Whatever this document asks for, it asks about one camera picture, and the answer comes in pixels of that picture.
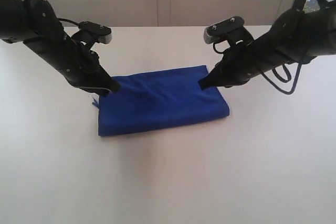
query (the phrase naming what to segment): blue cloth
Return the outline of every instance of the blue cloth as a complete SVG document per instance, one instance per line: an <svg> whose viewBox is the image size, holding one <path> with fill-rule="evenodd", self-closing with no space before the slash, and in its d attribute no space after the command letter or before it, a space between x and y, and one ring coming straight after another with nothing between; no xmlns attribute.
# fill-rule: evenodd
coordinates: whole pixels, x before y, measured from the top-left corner
<svg viewBox="0 0 336 224"><path fill-rule="evenodd" d="M98 134L114 136L202 123L229 115L217 88L202 91L206 66L114 77L117 94L99 99Z"/></svg>

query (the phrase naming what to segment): table surface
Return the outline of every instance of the table surface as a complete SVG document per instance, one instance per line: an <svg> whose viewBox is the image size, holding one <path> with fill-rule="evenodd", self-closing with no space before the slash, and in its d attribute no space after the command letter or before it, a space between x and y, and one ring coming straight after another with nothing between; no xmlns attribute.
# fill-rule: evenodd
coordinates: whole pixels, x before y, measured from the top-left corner
<svg viewBox="0 0 336 224"><path fill-rule="evenodd" d="M114 28L95 50L112 75L212 69L203 29ZM0 223L335 223L335 66L304 66L291 96L262 77L220 88L223 120L100 138L91 94L0 43Z"/></svg>

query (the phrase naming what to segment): cloth fold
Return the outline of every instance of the cloth fold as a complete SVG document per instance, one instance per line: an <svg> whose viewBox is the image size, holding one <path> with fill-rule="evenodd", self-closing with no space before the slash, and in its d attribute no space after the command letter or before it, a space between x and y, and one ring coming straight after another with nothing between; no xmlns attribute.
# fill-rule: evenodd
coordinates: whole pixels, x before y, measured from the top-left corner
<svg viewBox="0 0 336 224"><path fill-rule="evenodd" d="M198 80L206 66L113 77L117 94L99 98L98 134L114 136L202 123L229 116L217 88L204 91Z"/></svg>

